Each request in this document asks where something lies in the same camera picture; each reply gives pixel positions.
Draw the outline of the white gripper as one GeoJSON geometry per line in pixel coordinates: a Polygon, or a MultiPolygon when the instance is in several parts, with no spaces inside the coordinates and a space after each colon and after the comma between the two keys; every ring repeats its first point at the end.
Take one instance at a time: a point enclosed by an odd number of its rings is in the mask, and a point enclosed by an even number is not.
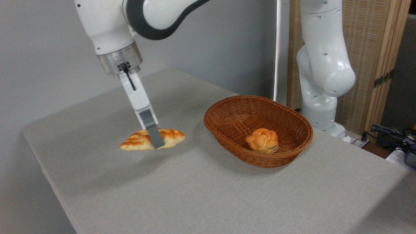
{"type": "Polygon", "coordinates": [[[142,129],[147,130],[153,147],[161,148],[165,143],[158,129],[159,122],[138,73],[122,73],[119,77],[142,129]]]}

